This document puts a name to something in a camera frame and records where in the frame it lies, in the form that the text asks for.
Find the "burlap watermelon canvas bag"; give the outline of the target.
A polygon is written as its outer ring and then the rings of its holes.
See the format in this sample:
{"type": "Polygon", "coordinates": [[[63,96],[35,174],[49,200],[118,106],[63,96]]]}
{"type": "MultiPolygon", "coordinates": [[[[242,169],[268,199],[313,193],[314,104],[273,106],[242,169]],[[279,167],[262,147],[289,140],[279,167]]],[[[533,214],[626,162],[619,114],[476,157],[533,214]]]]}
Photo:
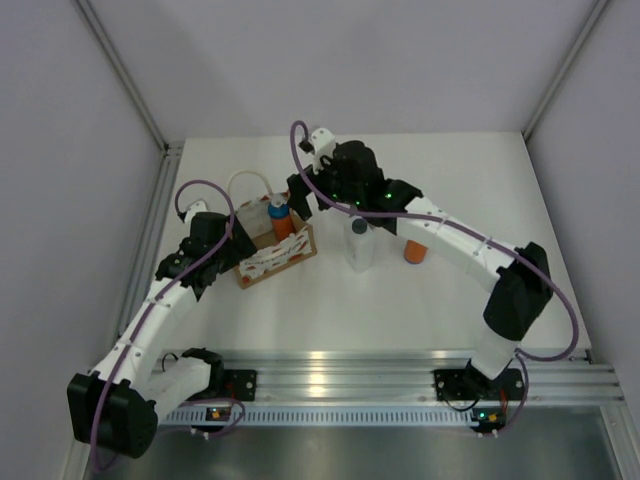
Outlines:
{"type": "Polygon", "coordinates": [[[234,172],[227,182],[228,194],[231,194],[234,181],[241,175],[260,178],[266,190],[264,194],[242,203],[235,211],[237,220],[257,249],[253,256],[234,268],[240,288],[246,290],[315,256],[317,247],[313,227],[290,208],[295,232],[281,242],[276,239],[267,208],[273,195],[283,196],[288,204],[289,191],[275,191],[263,173],[248,169],[234,172]]]}

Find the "white bottle grey cap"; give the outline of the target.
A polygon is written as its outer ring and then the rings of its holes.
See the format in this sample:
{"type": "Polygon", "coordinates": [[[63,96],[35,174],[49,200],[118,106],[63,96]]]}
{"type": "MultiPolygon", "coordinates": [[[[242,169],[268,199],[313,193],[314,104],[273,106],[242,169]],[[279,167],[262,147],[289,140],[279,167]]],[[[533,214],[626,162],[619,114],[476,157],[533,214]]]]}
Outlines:
{"type": "Polygon", "coordinates": [[[375,234],[362,217],[351,217],[345,228],[346,258],[358,273],[369,269],[374,260],[375,234]]]}

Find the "blue orange pump bottle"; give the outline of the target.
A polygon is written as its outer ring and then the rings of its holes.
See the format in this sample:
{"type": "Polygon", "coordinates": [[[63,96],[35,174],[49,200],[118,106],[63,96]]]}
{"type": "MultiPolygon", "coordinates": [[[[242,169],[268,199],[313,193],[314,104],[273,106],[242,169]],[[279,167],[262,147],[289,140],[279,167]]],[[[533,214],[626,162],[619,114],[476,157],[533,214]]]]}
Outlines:
{"type": "Polygon", "coordinates": [[[412,264],[421,264],[428,252],[428,248],[418,242],[407,240],[404,248],[404,259],[412,264]]]}
{"type": "Polygon", "coordinates": [[[281,195],[273,195],[267,208],[276,239],[281,242],[295,232],[289,206],[281,195]]]}

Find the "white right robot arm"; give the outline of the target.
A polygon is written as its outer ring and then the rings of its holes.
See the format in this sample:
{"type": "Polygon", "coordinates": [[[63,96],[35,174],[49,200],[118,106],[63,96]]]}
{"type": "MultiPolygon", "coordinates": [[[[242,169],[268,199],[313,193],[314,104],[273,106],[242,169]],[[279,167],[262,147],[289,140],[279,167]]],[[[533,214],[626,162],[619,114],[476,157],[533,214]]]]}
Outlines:
{"type": "Polygon", "coordinates": [[[359,140],[292,140],[295,174],[289,204],[303,219],[309,195],[321,210],[334,208],[459,267],[489,294],[486,333],[468,361],[463,385],[479,398],[500,388],[502,374],[554,290],[548,257],[540,245],[506,247],[448,216],[413,185],[385,177],[374,152],[359,140]]]}

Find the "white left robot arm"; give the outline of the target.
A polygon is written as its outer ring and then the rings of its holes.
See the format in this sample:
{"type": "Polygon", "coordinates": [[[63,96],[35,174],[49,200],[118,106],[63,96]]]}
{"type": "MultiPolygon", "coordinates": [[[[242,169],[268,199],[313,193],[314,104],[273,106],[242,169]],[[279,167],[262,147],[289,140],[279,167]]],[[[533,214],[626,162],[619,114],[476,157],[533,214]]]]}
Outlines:
{"type": "Polygon", "coordinates": [[[147,298],[113,348],[88,374],[67,387],[77,441],[129,458],[149,448],[158,424],[195,395],[219,397],[226,386],[221,355],[190,348],[166,372],[158,358],[216,278],[257,251],[232,215],[186,214],[189,227],[176,252],[158,266],[147,298]]]}

